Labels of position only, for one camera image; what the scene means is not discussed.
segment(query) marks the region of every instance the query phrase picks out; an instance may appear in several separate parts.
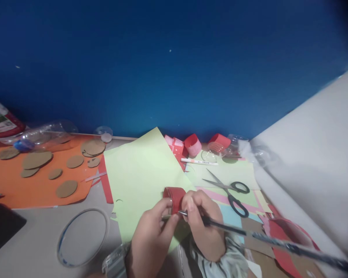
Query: scissors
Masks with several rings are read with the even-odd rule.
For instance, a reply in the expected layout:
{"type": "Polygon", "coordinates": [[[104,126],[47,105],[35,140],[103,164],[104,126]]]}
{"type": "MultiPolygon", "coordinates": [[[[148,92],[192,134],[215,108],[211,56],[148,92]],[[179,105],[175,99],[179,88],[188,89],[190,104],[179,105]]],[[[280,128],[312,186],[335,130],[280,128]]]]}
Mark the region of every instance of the scissors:
{"type": "Polygon", "coordinates": [[[248,210],[241,204],[241,202],[239,200],[237,200],[231,193],[229,193],[228,189],[230,190],[234,190],[238,193],[242,193],[242,194],[248,194],[250,193],[250,189],[246,186],[246,184],[242,183],[242,182],[239,182],[239,181],[234,181],[233,183],[231,183],[231,186],[227,186],[227,185],[224,185],[212,172],[210,172],[209,169],[207,169],[209,171],[209,173],[213,176],[213,178],[217,181],[217,182],[214,182],[214,181],[209,181],[209,180],[206,180],[206,179],[203,179],[204,181],[207,181],[208,183],[211,183],[213,185],[216,185],[220,188],[222,188],[228,195],[228,201],[229,201],[229,204],[231,205],[231,207],[233,208],[233,210],[235,211],[235,213],[237,213],[239,216],[243,217],[243,218],[247,218],[249,217],[249,212],[248,210]],[[236,187],[236,184],[241,184],[242,186],[245,187],[245,190],[243,189],[240,189],[240,188],[237,188],[236,187]],[[235,205],[233,203],[236,203],[243,211],[244,211],[244,214],[241,214],[235,207],[235,205]]]}

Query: orange paper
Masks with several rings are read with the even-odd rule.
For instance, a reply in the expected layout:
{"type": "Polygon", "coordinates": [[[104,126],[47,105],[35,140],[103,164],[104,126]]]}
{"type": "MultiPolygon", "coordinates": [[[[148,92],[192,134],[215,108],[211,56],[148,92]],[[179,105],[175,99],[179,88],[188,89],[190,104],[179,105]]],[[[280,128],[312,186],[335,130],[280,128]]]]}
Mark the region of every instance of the orange paper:
{"type": "MultiPolygon", "coordinates": [[[[97,173],[97,167],[88,168],[87,160],[90,158],[85,158],[83,164],[74,169],[67,168],[66,162],[74,155],[81,155],[81,144],[92,138],[93,136],[89,135],[76,135],[70,142],[65,143],[72,146],[71,149],[54,152],[52,161],[29,178],[20,176],[23,170],[22,161],[27,154],[20,154],[9,160],[0,160],[0,193],[5,195],[0,199],[0,203],[12,209],[25,209],[68,205],[83,200],[88,195],[92,184],[92,181],[84,180],[94,176],[97,173]],[[63,174],[55,180],[49,180],[50,171],[56,168],[61,168],[63,174]],[[67,180],[77,181],[75,193],[67,198],[58,198],[55,191],[67,180]]],[[[5,148],[8,146],[0,143],[0,151],[5,148]]]]}

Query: red paper roll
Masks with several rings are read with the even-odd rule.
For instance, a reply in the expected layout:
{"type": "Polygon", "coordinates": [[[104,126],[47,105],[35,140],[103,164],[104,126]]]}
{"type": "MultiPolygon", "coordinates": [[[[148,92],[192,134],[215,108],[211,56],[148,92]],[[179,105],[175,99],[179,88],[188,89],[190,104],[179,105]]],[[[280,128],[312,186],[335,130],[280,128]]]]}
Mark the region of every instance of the red paper roll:
{"type": "Polygon", "coordinates": [[[180,187],[165,187],[164,192],[162,194],[163,198],[171,198],[173,207],[171,210],[171,214],[177,214],[178,211],[181,210],[182,207],[182,199],[186,192],[183,188],[180,187]]]}
{"type": "Polygon", "coordinates": [[[218,144],[221,144],[221,145],[224,147],[224,149],[228,148],[229,145],[231,145],[231,139],[229,139],[229,138],[223,136],[223,135],[220,134],[220,133],[215,134],[215,135],[210,139],[209,143],[210,143],[210,142],[216,142],[216,143],[218,143],[218,144]]]}
{"type": "Polygon", "coordinates": [[[201,143],[195,133],[184,141],[184,146],[186,147],[189,155],[192,157],[198,155],[202,148],[201,143]]]}

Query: white paper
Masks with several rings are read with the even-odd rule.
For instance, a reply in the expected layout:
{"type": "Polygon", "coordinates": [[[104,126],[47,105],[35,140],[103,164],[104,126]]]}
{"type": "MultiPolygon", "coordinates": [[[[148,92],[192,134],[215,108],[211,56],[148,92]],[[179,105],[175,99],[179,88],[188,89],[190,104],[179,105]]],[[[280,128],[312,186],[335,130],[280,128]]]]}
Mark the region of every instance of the white paper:
{"type": "Polygon", "coordinates": [[[246,260],[250,270],[254,273],[257,278],[262,278],[262,269],[260,265],[253,263],[252,261],[246,260]]]}

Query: blue wall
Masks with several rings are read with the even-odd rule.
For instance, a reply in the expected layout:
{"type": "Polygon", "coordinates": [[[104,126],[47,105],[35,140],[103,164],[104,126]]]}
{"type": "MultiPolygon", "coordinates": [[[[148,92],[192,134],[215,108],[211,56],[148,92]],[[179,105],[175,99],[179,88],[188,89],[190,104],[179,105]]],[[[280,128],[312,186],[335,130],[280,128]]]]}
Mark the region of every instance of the blue wall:
{"type": "Polygon", "coordinates": [[[81,132],[252,138],[348,70],[336,2],[0,0],[0,101],[81,132]]]}

